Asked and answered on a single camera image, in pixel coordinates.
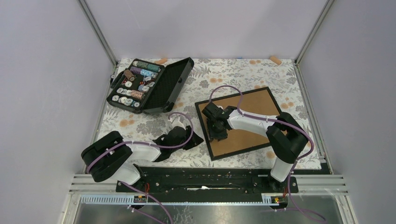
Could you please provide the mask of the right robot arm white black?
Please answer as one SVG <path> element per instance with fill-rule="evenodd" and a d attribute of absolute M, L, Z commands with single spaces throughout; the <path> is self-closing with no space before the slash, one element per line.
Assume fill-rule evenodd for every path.
<path fill-rule="evenodd" d="M 202 113 L 207 118 L 207 130 L 213 140 L 227 138 L 230 130 L 243 130 L 266 137 L 272 147 L 276 161 L 268 179 L 269 189 L 280 192 L 286 187 L 286 179 L 295 168 L 310 136 L 296 120 L 286 112 L 279 115 L 260 115 L 246 112 L 235 106 L 225 109 L 213 102 L 207 104 Z"/>

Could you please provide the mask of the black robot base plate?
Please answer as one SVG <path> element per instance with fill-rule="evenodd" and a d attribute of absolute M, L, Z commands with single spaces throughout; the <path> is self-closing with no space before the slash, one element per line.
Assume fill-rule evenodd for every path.
<path fill-rule="evenodd" d="M 263 194 L 286 197 L 300 193 L 296 177 L 277 182 L 268 169 L 141 168 L 143 176 L 127 186 L 117 181 L 117 193 L 142 191 L 161 203 L 258 203 Z"/>

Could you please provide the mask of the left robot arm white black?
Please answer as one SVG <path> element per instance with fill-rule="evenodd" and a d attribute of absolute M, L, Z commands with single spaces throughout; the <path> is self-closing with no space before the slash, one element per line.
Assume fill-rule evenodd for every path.
<path fill-rule="evenodd" d="M 170 126 L 151 142 L 126 140 L 118 131 L 111 131 L 82 151 L 87 173 L 95 182 L 113 179 L 125 182 L 134 192 L 141 191 L 145 180 L 136 165 L 126 165 L 128 160 L 162 162 L 177 150 L 189 150 L 204 141 L 191 125 L 171 119 Z"/>

